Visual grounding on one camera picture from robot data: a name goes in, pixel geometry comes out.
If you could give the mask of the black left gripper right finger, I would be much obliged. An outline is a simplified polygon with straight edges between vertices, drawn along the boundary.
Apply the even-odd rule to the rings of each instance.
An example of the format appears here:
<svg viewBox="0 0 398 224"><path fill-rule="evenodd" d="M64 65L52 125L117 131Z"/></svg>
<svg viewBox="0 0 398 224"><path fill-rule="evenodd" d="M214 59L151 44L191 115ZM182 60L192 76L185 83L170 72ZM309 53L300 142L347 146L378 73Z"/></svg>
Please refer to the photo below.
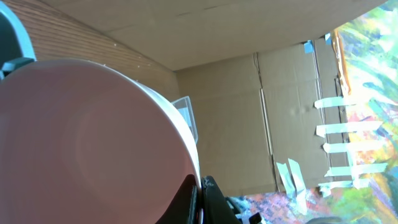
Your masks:
<svg viewBox="0 0 398 224"><path fill-rule="evenodd" d="M203 177L202 205L204 224L241 224L230 209L224 195L212 176Z"/></svg>

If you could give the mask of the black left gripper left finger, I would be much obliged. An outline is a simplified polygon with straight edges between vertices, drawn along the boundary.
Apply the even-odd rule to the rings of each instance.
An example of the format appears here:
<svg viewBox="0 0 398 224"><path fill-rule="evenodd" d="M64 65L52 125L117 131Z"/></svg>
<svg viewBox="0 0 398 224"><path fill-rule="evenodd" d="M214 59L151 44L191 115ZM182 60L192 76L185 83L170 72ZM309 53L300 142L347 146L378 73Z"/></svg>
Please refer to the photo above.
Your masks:
<svg viewBox="0 0 398 224"><path fill-rule="evenodd" d="M169 207L156 224L197 224L198 188L195 176L187 175Z"/></svg>

